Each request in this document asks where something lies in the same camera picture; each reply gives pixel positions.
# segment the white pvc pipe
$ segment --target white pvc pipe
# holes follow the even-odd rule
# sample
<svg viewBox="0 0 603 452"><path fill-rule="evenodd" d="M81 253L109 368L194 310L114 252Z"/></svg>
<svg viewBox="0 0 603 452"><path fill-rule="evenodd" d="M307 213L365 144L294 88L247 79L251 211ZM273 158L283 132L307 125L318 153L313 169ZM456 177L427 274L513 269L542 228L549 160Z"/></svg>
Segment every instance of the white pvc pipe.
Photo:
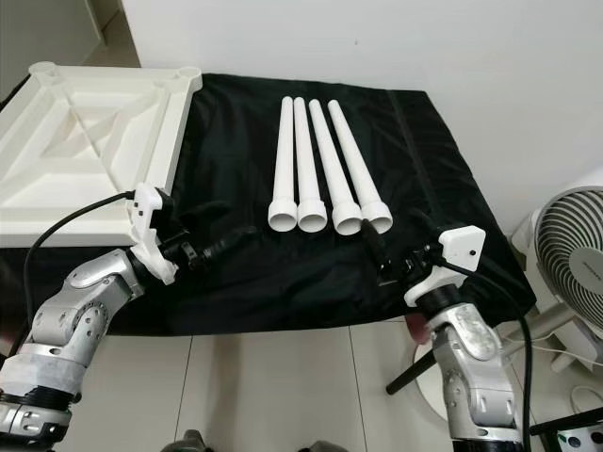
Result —
<svg viewBox="0 0 603 452"><path fill-rule="evenodd" d="M268 224L279 233L291 231L298 222L298 206L293 200L293 100L290 97L284 97L281 102L272 193Z"/></svg>
<svg viewBox="0 0 603 452"><path fill-rule="evenodd" d="M305 102L298 97L293 102L295 112L295 146L298 157L298 185L300 206L298 225L302 231L316 233L327 224L327 211L320 200L317 170L312 155L312 142L305 113Z"/></svg>
<svg viewBox="0 0 603 452"><path fill-rule="evenodd" d="M383 234L392 227L393 219L387 205L381 201L375 183L370 177L367 164L358 149L354 135L351 133L338 101L329 102L329 112L337 132L341 150L348 164L351 181L356 190L358 202L362 208L362 215L375 227L379 234Z"/></svg>
<svg viewBox="0 0 603 452"><path fill-rule="evenodd" d="M320 102L310 101L310 116L314 125L314 134L317 137L320 160L327 177L329 194L333 203L333 225L335 230L342 235L352 235L360 231L362 212L351 196L346 175L339 163L337 151L331 139L329 127L322 114Z"/></svg>

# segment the fan grille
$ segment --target fan grille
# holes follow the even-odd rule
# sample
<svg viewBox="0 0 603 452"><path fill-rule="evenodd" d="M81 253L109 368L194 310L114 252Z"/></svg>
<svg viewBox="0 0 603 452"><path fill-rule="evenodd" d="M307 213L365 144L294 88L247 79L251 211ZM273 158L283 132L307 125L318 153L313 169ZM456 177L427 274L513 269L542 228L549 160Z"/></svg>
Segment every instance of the fan grille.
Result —
<svg viewBox="0 0 603 452"><path fill-rule="evenodd" d="M538 260L560 295L579 315L603 328L603 295L585 288L570 264L577 250L603 252L603 191L562 195L543 210L536 233Z"/></svg>

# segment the black tripod leg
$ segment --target black tripod leg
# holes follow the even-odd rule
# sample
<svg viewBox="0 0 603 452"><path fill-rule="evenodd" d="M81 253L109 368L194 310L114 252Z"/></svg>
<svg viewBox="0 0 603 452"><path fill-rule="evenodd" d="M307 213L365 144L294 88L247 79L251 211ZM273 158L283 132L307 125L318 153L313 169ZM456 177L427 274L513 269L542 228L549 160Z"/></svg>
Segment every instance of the black tripod leg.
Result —
<svg viewBox="0 0 603 452"><path fill-rule="evenodd" d="M205 446L199 430L187 430L183 440L166 445L161 452L213 452Z"/></svg>
<svg viewBox="0 0 603 452"><path fill-rule="evenodd" d="M433 350L430 350L429 353L423 355L420 360L406 369L399 377L385 386L385 391L390 395L395 394L434 364L435 356L433 356Z"/></svg>

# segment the gray robot arm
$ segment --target gray robot arm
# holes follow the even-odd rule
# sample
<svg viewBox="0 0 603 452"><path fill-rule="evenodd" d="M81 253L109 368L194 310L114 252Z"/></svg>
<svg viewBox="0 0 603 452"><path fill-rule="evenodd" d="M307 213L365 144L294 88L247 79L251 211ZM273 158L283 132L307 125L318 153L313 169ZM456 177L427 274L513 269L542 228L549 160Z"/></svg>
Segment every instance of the gray robot arm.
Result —
<svg viewBox="0 0 603 452"><path fill-rule="evenodd" d="M428 319L455 452L522 451L500 340L458 290L466 276L457 270L476 270L485 232L475 226L438 231L437 240L405 256L401 274L396 275L383 242L366 221L363 234L382 276L401 283L406 304Z"/></svg>
<svg viewBox="0 0 603 452"><path fill-rule="evenodd" d="M76 268L34 317L19 352L0 370L0 442L53 444L113 316L143 288L123 250Z"/></svg>
<svg viewBox="0 0 603 452"><path fill-rule="evenodd" d="M70 404L81 396L84 374L113 316L152 286L173 283L179 269L203 275L256 233L254 227L240 228L197 250L165 193L140 185L133 206L138 243L72 271L35 313L18 353L0 369L0 451L48 450L61 441ZM223 212L225 205L202 206L195 218L216 210Z"/></svg>

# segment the white object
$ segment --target white object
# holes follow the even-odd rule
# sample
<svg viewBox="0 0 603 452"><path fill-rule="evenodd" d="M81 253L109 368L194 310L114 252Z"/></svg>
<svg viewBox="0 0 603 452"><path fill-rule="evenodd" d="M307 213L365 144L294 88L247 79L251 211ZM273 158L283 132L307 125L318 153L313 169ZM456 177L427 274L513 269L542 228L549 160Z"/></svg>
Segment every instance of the white object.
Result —
<svg viewBox="0 0 603 452"><path fill-rule="evenodd" d="M379 234L383 234L392 227L392 214L387 205L381 201L375 183L368 172L367 164L358 149L354 135L341 111L338 101L329 102L329 112L331 113L331 119L337 132L341 150L348 164L356 196L362 208L362 215L370 221Z"/></svg>
<svg viewBox="0 0 603 452"><path fill-rule="evenodd" d="M295 144L298 157L298 187L300 206L298 207L298 224L307 233L316 233L327 224L327 211L320 200L318 191L317 170L314 166L312 142L308 117L305 113L305 102L298 97L293 102L295 112Z"/></svg>
<svg viewBox="0 0 603 452"><path fill-rule="evenodd" d="M582 364L603 377L601 367L592 363L603 363L603 169L567 186L537 209L512 242L526 254L526 277L540 315L558 309L560 303L575 313L550 331L568 352L584 357ZM572 361L562 356L551 367L559 372Z"/></svg>
<svg viewBox="0 0 603 452"><path fill-rule="evenodd" d="M332 0L320 14L271 0L123 5L143 67L426 91L505 234L602 163L598 0Z"/></svg>
<svg viewBox="0 0 603 452"><path fill-rule="evenodd" d="M284 233L295 228L297 222L298 205L293 201L293 100L284 97L268 223L274 231Z"/></svg>
<svg viewBox="0 0 603 452"><path fill-rule="evenodd" d="M413 363L418 362L424 355L432 350L432 342L427 344L418 344L413 355ZM448 411L446 410L446 402L444 401L444 393L442 386L442 373L439 366L433 365L421 375L416 377L416 385L418 390L430 406L430 408L444 421L448 422ZM515 423L519 425L518 412L515 410Z"/></svg>
<svg viewBox="0 0 603 452"><path fill-rule="evenodd" d="M572 428L569 430L558 430L555 433L555 436L557 437L556 444L558 444L556 450L559 450L560 452L603 451L603 446L600 443L595 443L594 436L595 433L598 433L599 435L603 434L603 427L601 427L600 424L582 428Z"/></svg>
<svg viewBox="0 0 603 452"><path fill-rule="evenodd" d="M587 393L588 395L580 397L580 392ZM603 394L599 393L594 387L585 384L579 384L577 386L574 386L569 395L569 401L572 405L572 411L574 412L574 414L586 412L588 410L594 410L595 408L597 408L597 406L593 403L595 399L598 399L599 403L597 405L600 407L603 404Z"/></svg>
<svg viewBox="0 0 603 452"><path fill-rule="evenodd" d="M201 71L42 62L0 112L0 247L28 247L59 219L146 182L166 190ZM44 246L135 243L125 202L75 219Z"/></svg>
<svg viewBox="0 0 603 452"><path fill-rule="evenodd" d="M157 229L151 229L153 212L162 207L161 196L153 186L144 183L137 185L131 213L132 236L137 244L130 250L149 273L168 285L174 282L178 266L163 257L157 246Z"/></svg>
<svg viewBox="0 0 603 452"><path fill-rule="evenodd" d="M450 264L475 271L480 263L485 237L486 232L476 226L444 231L438 237L438 242L444 247L442 257ZM448 284L461 287L465 279L466 276L457 271L443 266L433 266L430 276L404 294L404 301L408 306L416 306L416 301L433 289Z"/></svg>
<svg viewBox="0 0 603 452"><path fill-rule="evenodd" d="M352 235L360 231L362 212L351 196L346 175L339 163L337 151L331 139L331 133L322 114L320 102L316 99L310 101L310 116L317 137L318 150L324 174L329 186L329 195L333 204L333 225L335 230L342 235Z"/></svg>

